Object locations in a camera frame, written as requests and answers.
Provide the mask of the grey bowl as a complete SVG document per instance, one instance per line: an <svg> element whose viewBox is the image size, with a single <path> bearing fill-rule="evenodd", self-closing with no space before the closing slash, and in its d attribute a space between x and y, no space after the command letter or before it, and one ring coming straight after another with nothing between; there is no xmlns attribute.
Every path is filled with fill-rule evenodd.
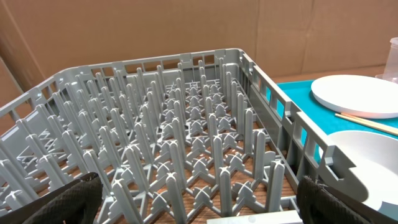
<svg viewBox="0 0 398 224"><path fill-rule="evenodd" d="M319 176L333 188L397 219L397 139L367 131L328 135Z"/></svg>

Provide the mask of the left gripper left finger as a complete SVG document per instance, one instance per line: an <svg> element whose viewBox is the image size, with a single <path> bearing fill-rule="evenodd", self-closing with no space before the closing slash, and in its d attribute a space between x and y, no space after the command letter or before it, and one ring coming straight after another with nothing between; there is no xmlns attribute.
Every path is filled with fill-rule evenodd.
<svg viewBox="0 0 398 224"><path fill-rule="evenodd" d="M93 223L102 204L103 184L90 172L1 217L1 223Z"/></svg>

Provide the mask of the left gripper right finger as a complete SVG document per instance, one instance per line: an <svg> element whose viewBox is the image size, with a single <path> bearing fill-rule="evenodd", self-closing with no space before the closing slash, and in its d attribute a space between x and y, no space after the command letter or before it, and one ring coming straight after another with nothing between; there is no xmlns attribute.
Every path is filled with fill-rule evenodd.
<svg viewBox="0 0 398 224"><path fill-rule="evenodd" d="M308 176L299 182L296 199L304 224L397 224L396 219Z"/></svg>

